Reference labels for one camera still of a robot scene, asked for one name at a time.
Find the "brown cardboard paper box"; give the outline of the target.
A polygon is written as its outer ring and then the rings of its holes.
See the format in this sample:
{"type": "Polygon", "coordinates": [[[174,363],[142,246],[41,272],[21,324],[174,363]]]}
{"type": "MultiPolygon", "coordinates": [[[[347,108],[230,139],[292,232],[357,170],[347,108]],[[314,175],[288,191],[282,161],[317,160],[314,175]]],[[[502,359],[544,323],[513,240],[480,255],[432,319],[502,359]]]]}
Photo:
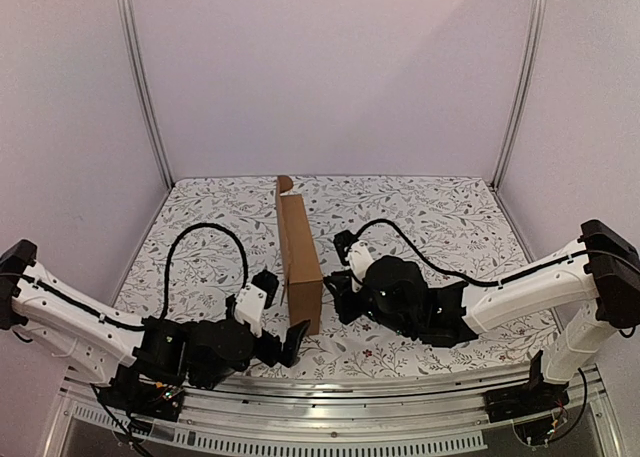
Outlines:
{"type": "Polygon", "coordinates": [[[289,321],[310,321],[308,336],[320,333],[323,275],[303,196],[290,194],[289,176],[276,178],[275,205],[289,321]]]}

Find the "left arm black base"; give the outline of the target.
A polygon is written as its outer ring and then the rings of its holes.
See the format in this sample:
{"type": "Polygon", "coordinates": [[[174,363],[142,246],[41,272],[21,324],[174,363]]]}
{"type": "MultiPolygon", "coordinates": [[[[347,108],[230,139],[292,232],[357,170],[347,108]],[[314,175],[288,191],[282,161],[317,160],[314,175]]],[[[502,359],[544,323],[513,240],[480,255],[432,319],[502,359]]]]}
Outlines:
{"type": "Polygon", "coordinates": [[[164,383],[149,383],[127,367],[119,367],[105,387],[98,388],[99,401],[108,407],[123,410],[128,416],[177,422],[184,402],[184,388],[164,383]]]}

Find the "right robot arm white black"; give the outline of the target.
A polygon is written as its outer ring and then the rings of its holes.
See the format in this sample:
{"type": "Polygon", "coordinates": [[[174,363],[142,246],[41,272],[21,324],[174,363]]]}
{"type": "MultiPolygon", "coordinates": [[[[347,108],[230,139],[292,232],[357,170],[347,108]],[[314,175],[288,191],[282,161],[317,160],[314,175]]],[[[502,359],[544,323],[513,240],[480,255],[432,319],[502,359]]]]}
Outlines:
{"type": "Polygon", "coordinates": [[[343,268],[324,277],[342,324],[362,316],[436,348],[470,342],[509,321],[580,302],[581,310],[530,364],[517,404],[537,413],[616,333],[639,325],[639,253],[599,220],[560,250],[482,281],[447,270],[424,254],[417,262],[371,256],[360,233],[343,231],[334,247],[343,268]]]}

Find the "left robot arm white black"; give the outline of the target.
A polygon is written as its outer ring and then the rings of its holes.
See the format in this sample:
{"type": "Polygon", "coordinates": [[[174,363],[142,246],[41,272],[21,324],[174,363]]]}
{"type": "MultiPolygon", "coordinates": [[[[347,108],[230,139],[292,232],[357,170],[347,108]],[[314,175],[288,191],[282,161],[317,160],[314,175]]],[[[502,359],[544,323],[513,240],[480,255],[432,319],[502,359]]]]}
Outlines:
{"type": "Polygon", "coordinates": [[[176,322],[126,314],[58,280],[37,262],[37,247],[21,240],[1,256],[1,327],[20,330],[62,358],[85,382],[109,386],[128,411],[148,403],[148,389],[129,373],[170,386],[212,389],[252,360],[292,367],[310,323],[291,326],[284,338],[262,325],[277,289],[268,271],[227,298],[217,321],[176,322]]]}

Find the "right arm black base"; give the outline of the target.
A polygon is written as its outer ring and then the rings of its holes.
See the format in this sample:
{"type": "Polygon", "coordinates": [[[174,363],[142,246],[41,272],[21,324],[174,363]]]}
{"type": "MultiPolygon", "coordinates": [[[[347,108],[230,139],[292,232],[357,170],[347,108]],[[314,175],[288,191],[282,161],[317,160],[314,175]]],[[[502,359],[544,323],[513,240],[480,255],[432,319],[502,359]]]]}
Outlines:
{"type": "Polygon", "coordinates": [[[525,383],[489,390],[483,394],[484,410],[491,423],[550,411],[557,407],[557,402],[569,402],[569,382],[547,382],[542,372],[542,357],[543,351],[539,351],[531,360],[525,383]]]}

